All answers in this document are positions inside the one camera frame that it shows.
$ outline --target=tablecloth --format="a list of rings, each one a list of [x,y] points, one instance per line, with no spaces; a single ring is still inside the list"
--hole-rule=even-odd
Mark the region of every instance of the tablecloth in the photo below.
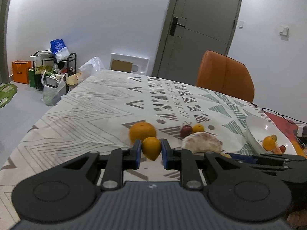
[[[252,154],[244,137],[248,115],[271,121],[251,103],[218,92],[156,77],[101,71],[52,107],[0,170],[0,230],[19,221],[11,202],[18,182],[90,150],[109,154],[131,147],[128,130],[137,122],[151,123],[157,137],[166,138],[172,148],[181,146],[183,124],[201,123],[222,141],[224,151]],[[124,172],[124,180],[133,181],[179,177],[179,171],[163,169],[161,155],[155,161],[142,157],[139,170]]]

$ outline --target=green floor mat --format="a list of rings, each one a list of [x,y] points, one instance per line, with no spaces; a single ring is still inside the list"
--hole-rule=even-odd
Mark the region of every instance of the green floor mat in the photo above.
[[[13,84],[6,84],[0,87],[0,108],[11,101],[13,96],[17,93],[17,86]]]

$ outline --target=door frame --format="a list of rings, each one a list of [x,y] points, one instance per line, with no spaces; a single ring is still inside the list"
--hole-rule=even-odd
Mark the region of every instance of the door frame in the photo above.
[[[228,41],[228,44],[227,44],[225,55],[227,55],[228,52],[229,52],[229,48],[230,48],[230,45],[231,45],[231,42],[232,42],[232,39],[233,39],[233,36],[234,36],[234,32],[235,32],[235,29],[237,28],[237,23],[238,23],[240,8],[241,8],[241,2],[242,2],[242,0],[239,0],[237,13],[235,15],[235,24],[234,24],[234,27],[233,27],[231,34],[230,34],[230,38],[229,38],[229,41]],[[169,5],[168,5],[167,12],[166,12],[164,25],[163,25],[163,28],[162,28],[160,42],[159,42],[159,46],[158,46],[158,49],[157,49],[156,59],[155,59],[154,66],[153,66],[153,71],[152,71],[153,77],[159,77],[160,76],[159,70],[160,70],[160,66],[161,66],[161,62],[162,62],[162,57],[163,57],[163,54],[164,54],[164,49],[165,49],[167,37],[169,35],[169,31],[170,31],[170,28],[171,28],[171,22],[172,22],[173,15],[174,15],[174,12],[175,12],[176,3],[177,3],[177,0],[169,0]]]
[[[9,83],[12,81],[7,66],[7,15],[9,13],[10,0],[2,0],[0,3],[0,31],[3,32],[0,37],[0,75],[2,83]]]

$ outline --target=black cable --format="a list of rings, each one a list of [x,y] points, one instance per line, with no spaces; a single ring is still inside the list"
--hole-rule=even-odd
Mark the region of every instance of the black cable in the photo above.
[[[307,124],[307,123],[305,123],[304,121],[300,121],[300,120],[297,120],[297,119],[295,119],[295,118],[293,118],[293,117],[289,117],[289,116],[286,116],[286,115],[279,114],[278,112],[273,111],[273,110],[268,109],[268,108],[261,108],[261,109],[263,110],[264,113],[265,113],[264,110],[268,110],[268,111],[271,111],[271,112],[275,112],[277,115],[282,116],[283,119],[287,120],[287,121],[288,121],[289,123],[291,123],[291,124]],[[293,123],[293,122],[289,121],[288,119],[286,119],[285,117],[291,118],[291,119],[293,119],[293,120],[295,120],[295,121],[298,121],[298,122],[300,122],[300,123]]]

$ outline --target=orange box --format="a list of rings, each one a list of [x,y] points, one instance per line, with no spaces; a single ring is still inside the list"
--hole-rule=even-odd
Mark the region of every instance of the orange box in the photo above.
[[[16,60],[12,62],[14,82],[29,84],[28,70],[31,66],[31,61]]]

